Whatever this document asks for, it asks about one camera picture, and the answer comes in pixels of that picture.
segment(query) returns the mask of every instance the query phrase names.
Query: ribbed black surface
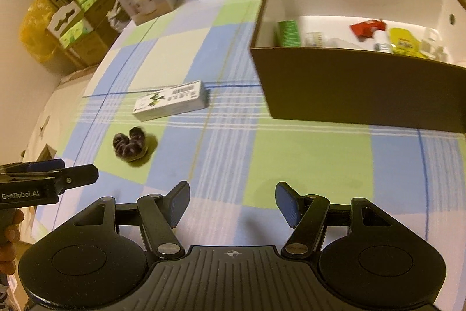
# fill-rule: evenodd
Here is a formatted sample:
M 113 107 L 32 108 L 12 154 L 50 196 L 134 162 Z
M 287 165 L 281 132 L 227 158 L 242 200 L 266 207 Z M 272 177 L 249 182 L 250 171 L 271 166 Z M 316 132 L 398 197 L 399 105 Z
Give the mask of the ribbed black surface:
M 231 257 L 228 253 L 238 254 Z M 356 311 L 329 293 L 308 264 L 273 247 L 193 247 L 160 262 L 133 294 L 102 311 Z M 426 305 L 418 311 L 435 311 Z M 34 306 L 32 311 L 47 311 Z

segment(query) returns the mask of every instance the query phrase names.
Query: yellow plastic bag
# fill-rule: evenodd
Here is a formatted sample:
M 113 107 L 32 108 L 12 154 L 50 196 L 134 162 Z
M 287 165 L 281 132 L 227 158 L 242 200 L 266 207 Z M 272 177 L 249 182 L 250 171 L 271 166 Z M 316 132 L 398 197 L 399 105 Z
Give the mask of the yellow plastic bag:
M 56 11 L 49 0 L 35 0 L 21 23 L 20 41 L 39 62 L 51 59 L 58 48 L 54 38 L 47 33 L 47 26 Z

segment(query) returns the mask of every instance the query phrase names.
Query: yellow line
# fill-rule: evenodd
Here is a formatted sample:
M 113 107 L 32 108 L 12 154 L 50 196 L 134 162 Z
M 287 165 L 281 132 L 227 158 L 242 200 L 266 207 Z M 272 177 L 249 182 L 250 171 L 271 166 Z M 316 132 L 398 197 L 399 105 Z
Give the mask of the yellow line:
M 241 24 L 244 23 L 244 20 L 246 19 L 246 16 L 248 15 L 249 8 L 251 7 L 251 4 L 253 4 L 253 3 L 254 3 L 254 0 L 249 0 L 249 4 L 248 4 L 248 6 L 246 8 L 246 12 L 243 15 L 243 19 L 239 23 L 239 26 L 237 27 L 237 29 L 236 29 L 236 31 L 235 31 L 235 33 L 233 35 L 233 38 L 232 38 L 232 40 L 230 42 L 230 45 L 228 46 L 227 55 L 225 57 L 225 60 L 223 61 L 223 65 L 222 65 L 222 68 L 220 70 L 220 74 L 218 75 L 218 79 L 216 81 L 217 84 L 220 83 L 220 80 L 221 80 L 221 78 L 223 76 L 225 68 L 227 67 L 228 58 L 230 57 L 230 54 L 231 54 L 232 49 L 234 47 L 234 42 L 235 42 L 236 38 L 238 37 L 239 30 L 241 29 Z M 202 127 L 201 136 L 199 138 L 199 141 L 197 142 L 193 162 L 191 163 L 191 168 L 189 170 L 189 175 L 188 175 L 188 180 L 187 180 L 188 182 L 191 182 L 193 177 L 194 177 L 194 170 L 196 168 L 197 159 L 199 158 L 199 153 L 200 153 L 200 150 L 201 150 L 202 141 L 204 139 L 204 134 L 206 133 L 206 130 L 207 130 L 207 125 L 209 123 L 209 119 L 210 119 L 212 109 L 213 109 L 213 104 L 214 104 L 215 98 L 217 97 L 217 94 L 218 94 L 218 88 L 215 89 L 213 95 L 211 96 L 209 111 L 207 112 L 206 121 L 204 122 L 204 125 Z

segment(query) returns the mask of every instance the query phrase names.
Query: white wall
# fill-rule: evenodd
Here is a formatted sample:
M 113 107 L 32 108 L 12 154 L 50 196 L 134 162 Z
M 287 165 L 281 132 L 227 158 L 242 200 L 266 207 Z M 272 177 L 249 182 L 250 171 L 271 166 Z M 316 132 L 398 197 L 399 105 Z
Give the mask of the white wall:
M 19 26 L 32 1 L 0 0 L 0 164 L 20 160 L 63 74 L 37 63 L 19 41 Z

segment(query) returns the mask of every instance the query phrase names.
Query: hand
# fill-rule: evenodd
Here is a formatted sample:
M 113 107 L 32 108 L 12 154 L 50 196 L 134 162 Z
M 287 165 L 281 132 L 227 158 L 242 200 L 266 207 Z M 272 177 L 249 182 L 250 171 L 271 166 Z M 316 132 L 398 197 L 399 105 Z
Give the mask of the hand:
M 8 243 L 0 246 L 0 272 L 2 273 L 15 273 L 16 264 L 14 259 L 16 257 L 16 249 L 11 242 L 18 241 L 20 239 L 18 224 L 23 220 L 23 212 L 21 210 L 16 210 L 15 216 L 13 217 L 13 225 L 6 227 L 5 229 L 5 237 L 8 239 Z

